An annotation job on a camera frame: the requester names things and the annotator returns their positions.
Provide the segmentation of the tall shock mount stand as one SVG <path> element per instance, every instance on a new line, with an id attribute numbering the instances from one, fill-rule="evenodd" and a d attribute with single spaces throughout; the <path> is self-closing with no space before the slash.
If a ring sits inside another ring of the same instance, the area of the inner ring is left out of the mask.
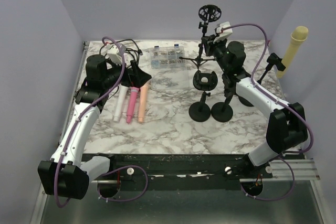
<path id="1" fill-rule="evenodd" d="M 208 4 L 208 5 L 202 6 L 199 9 L 198 16 L 202 21 L 199 23 L 198 28 L 202 30 L 202 37 L 201 37 L 201 42 L 198 44 L 198 47 L 199 47 L 198 56 L 194 59 L 186 58 L 186 57 L 179 57 L 180 60 L 191 61 L 194 65 L 196 65 L 197 69 L 199 69 L 200 66 L 206 63 L 207 61 L 213 61 L 213 59 L 203 59 L 202 53 L 206 49 L 206 41 L 207 41 L 206 34 L 207 34 L 208 24 L 219 20 L 221 15 L 222 15 L 222 11 L 216 5 Z"/>

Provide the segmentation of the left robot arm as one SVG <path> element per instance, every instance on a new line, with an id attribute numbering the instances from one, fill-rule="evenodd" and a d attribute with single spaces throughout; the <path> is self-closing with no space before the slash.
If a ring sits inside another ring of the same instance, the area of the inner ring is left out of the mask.
<path id="1" fill-rule="evenodd" d="M 61 197 L 83 199 L 94 179 L 100 176 L 112 179 L 116 175 L 116 166 L 107 156 L 97 155 L 85 163 L 82 156 L 109 93 L 123 82 L 140 88 L 151 80 L 151 75 L 141 70 L 136 61 L 130 63 L 127 68 L 124 62 L 113 63 L 103 55 L 87 58 L 86 78 L 75 96 L 69 126 L 50 160 L 41 161 L 38 166 L 45 193 L 53 195 L 56 202 Z"/>

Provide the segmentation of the pink microphone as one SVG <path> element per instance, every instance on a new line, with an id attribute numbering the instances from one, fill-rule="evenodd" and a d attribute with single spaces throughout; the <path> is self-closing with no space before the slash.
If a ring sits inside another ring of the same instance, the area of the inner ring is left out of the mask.
<path id="1" fill-rule="evenodd" d="M 131 123 L 132 118 L 134 116 L 134 109 L 135 109 L 135 104 L 136 104 L 136 100 L 137 100 L 139 90 L 140 90 L 140 88 L 131 87 L 130 99 L 129 99 L 128 109 L 127 109 L 127 119 L 126 119 L 126 122 L 128 124 Z"/>

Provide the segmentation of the shock mount desk stand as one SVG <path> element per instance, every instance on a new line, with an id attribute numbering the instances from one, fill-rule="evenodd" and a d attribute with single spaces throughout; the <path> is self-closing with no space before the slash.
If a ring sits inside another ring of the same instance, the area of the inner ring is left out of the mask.
<path id="1" fill-rule="evenodd" d="M 205 122 L 211 115 L 211 109 L 206 104 L 206 98 L 211 96 L 211 91 L 216 88 L 218 77 L 215 71 L 211 73 L 201 72 L 197 70 L 193 77 L 193 86 L 202 91 L 199 101 L 191 104 L 188 114 L 193 121 Z"/>

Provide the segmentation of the white microphone grey head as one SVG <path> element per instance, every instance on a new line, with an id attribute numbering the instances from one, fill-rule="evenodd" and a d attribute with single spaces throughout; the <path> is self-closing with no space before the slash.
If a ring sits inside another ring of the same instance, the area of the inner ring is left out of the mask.
<path id="1" fill-rule="evenodd" d="M 114 116 L 113 116 L 113 121 L 114 122 L 119 122 L 120 121 L 120 117 L 121 117 L 122 110 L 123 110 L 123 103 L 125 101 L 128 89 L 129 89 L 129 87 L 120 85 L 120 91 L 119 91 L 119 95 L 118 95 L 117 105 L 115 106 L 115 112 L 114 112 Z"/>

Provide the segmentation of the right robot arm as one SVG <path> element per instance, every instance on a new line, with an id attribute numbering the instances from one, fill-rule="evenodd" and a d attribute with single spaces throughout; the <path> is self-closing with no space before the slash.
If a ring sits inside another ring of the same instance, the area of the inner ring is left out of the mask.
<path id="1" fill-rule="evenodd" d="M 260 166 L 303 143 L 308 138 L 304 108 L 299 103 L 290 104 L 258 84 L 243 67 L 246 54 L 244 45 L 227 39 L 216 41 L 213 35 L 201 39 L 205 54 L 213 56 L 223 71 L 224 102 L 212 106 L 212 117 L 228 122 L 233 116 L 230 102 L 234 95 L 246 99 L 268 120 L 266 140 L 249 152 L 241 165 L 242 173 L 249 178 L 260 172 Z"/>

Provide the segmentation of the clip desk stand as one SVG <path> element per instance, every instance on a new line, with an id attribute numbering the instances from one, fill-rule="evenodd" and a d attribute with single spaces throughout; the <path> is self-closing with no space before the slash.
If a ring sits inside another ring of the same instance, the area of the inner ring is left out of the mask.
<path id="1" fill-rule="evenodd" d="M 233 96 L 235 95 L 235 82 L 232 77 L 227 74 L 222 74 L 222 81 L 224 84 L 224 102 L 217 102 L 211 108 L 212 117 L 218 122 L 228 122 L 233 117 L 233 109 L 229 105 Z"/>

